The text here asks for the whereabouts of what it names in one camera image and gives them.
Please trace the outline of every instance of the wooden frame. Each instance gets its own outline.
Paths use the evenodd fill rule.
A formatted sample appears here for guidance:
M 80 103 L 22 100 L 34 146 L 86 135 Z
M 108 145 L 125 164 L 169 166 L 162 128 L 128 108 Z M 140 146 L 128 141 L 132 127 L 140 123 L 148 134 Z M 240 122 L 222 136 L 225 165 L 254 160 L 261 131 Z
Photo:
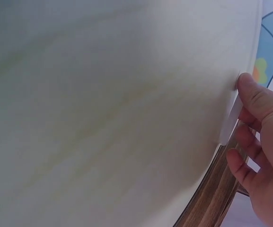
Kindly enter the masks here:
M 230 148 L 241 151 L 235 139 L 221 146 L 203 181 L 186 209 L 175 223 L 175 227 L 218 227 L 221 225 L 239 183 L 227 165 L 226 152 Z

